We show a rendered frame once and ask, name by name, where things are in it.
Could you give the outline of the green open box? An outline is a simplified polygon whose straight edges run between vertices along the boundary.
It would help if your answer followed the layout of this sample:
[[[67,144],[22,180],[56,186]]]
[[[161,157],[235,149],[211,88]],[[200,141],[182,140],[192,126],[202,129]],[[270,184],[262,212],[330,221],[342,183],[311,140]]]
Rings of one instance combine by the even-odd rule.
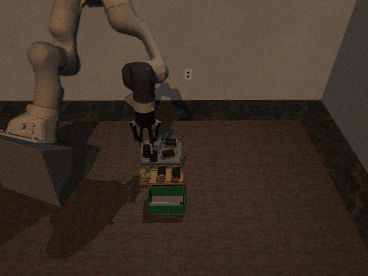
[[[184,214],[184,186],[148,187],[148,215]]]

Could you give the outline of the black battery with yellow top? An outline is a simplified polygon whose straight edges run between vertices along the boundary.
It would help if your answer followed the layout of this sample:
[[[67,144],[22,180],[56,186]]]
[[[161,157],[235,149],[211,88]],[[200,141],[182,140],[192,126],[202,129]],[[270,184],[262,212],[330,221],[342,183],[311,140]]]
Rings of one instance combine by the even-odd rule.
[[[163,158],[176,155],[175,148],[162,151]]]
[[[173,177],[179,177],[180,179],[180,167],[179,166],[172,167],[172,178]]]
[[[151,156],[150,144],[149,143],[145,143],[143,145],[143,157],[144,158],[149,158],[150,156]]]
[[[150,162],[157,162],[157,150],[153,149],[153,154],[150,156]]]
[[[165,167],[164,166],[159,166],[158,167],[158,180],[159,180],[159,176],[165,176],[165,179],[166,179],[166,172],[165,172]]]
[[[165,145],[178,145],[178,139],[165,139]]]

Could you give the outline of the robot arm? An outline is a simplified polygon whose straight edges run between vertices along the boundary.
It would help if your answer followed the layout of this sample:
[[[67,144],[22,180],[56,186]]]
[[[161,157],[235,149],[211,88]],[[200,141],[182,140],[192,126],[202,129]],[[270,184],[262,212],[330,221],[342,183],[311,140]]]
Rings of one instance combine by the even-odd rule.
[[[33,104],[27,105],[27,112],[11,119],[0,135],[35,143],[59,142],[64,96],[60,75],[73,76],[80,71],[76,37],[86,4],[94,4],[87,5],[89,8],[104,7],[114,30],[144,43],[150,59],[125,64],[122,69],[124,85],[133,91],[124,100],[139,113],[155,110],[155,84],[163,83],[169,70],[147,23],[135,13],[131,0],[54,0],[48,25],[54,45],[36,42],[27,52],[35,74]]]

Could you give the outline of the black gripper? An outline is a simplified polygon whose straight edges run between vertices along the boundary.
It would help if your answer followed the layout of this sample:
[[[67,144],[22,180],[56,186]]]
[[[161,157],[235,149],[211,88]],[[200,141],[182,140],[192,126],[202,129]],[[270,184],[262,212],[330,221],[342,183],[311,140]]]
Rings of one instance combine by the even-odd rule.
[[[161,126],[161,120],[155,119],[154,111],[151,111],[149,113],[139,113],[135,111],[135,116],[136,116],[135,120],[133,121],[130,120],[129,125],[132,128],[135,141],[140,142],[141,154],[143,154],[143,128],[148,128],[149,138],[150,138],[150,149],[151,149],[151,154],[153,154],[153,146],[154,146],[153,142],[157,141],[159,127]],[[140,137],[138,137],[135,123],[140,127]],[[153,137],[152,128],[151,128],[151,126],[154,123],[156,125],[155,137]]]

